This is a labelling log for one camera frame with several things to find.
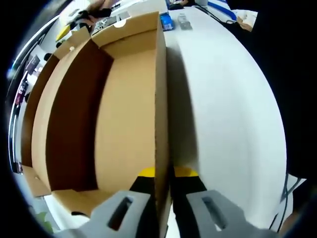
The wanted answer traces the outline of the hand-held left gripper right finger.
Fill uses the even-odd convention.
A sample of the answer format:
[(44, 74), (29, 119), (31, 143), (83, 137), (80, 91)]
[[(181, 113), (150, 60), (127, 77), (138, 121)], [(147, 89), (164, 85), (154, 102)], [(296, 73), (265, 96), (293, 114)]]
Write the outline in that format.
[(173, 211), (182, 238), (275, 238), (249, 223), (244, 211), (216, 190), (208, 190), (188, 167), (170, 170)]

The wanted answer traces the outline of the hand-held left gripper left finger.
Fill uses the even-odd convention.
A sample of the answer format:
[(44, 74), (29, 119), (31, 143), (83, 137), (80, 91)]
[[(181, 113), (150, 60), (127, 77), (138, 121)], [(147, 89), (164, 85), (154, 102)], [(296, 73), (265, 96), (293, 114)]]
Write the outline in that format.
[(57, 238), (155, 238), (155, 168), (143, 169), (129, 190), (120, 190), (92, 212), (88, 222)]

